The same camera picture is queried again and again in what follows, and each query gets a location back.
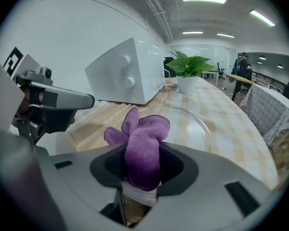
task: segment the white checkered tablecloth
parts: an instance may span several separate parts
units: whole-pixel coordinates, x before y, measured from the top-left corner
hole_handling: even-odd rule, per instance
[[[176,107],[197,116],[210,131],[211,153],[231,160],[268,189],[275,189],[279,181],[274,161],[248,116],[221,90],[201,78],[198,78],[195,94],[190,97],[178,92],[176,78],[171,78],[171,81],[174,84],[166,83],[165,88],[146,105],[136,107]],[[105,129],[113,127],[131,108],[128,103],[96,102],[92,109],[76,113],[76,122],[69,127],[66,135],[77,151],[105,146]],[[193,148],[195,145],[191,142],[197,136],[192,132],[182,134],[186,126],[188,124],[180,116],[171,123],[177,131],[171,142]]]
[[[247,107],[248,117],[263,131],[268,145],[282,130],[289,129],[289,99],[275,90],[252,85],[240,106]]]

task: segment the wooden floor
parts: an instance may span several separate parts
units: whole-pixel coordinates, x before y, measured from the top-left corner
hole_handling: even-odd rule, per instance
[[[215,78],[216,77],[210,77],[205,80],[208,81],[210,84],[214,85]],[[235,85],[236,85],[236,81],[230,83],[228,77],[225,77],[225,80],[218,79],[218,82],[217,82],[217,88],[220,89],[230,99],[232,98]],[[235,103],[238,106],[242,102],[244,97],[246,96],[246,93],[247,93],[246,91],[241,91],[240,94],[236,95]],[[241,107],[241,109],[246,113],[246,107]],[[272,155],[272,158],[274,160],[275,166],[277,168],[277,173],[278,173],[278,177],[280,181],[280,185],[278,187],[279,190],[285,187],[285,183],[287,183],[287,180],[289,179],[289,135],[285,138],[285,140],[280,145],[277,146],[277,148],[274,151],[272,148],[278,142],[278,140],[284,135],[285,132],[287,131],[282,131],[279,134],[279,136],[273,140],[272,144],[268,146],[270,153]]]

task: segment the screw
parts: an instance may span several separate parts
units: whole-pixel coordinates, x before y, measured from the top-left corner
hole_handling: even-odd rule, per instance
[[[50,71],[50,69],[46,70],[45,76],[46,76],[46,78],[50,78],[52,76],[52,72]]]

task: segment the white plant pot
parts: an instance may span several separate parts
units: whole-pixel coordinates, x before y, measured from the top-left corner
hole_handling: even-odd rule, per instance
[[[196,91],[198,76],[185,77],[177,76],[179,92],[191,96]]]

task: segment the purple cloth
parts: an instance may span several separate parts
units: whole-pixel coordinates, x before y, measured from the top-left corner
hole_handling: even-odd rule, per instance
[[[159,141],[167,138],[170,122],[163,116],[150,115],[138,120],[137,108],[126,115],[121,131],[107,128],[108,144],[128,143],[125,151],[126,181],[133,187],[152,191],[160,182]]]

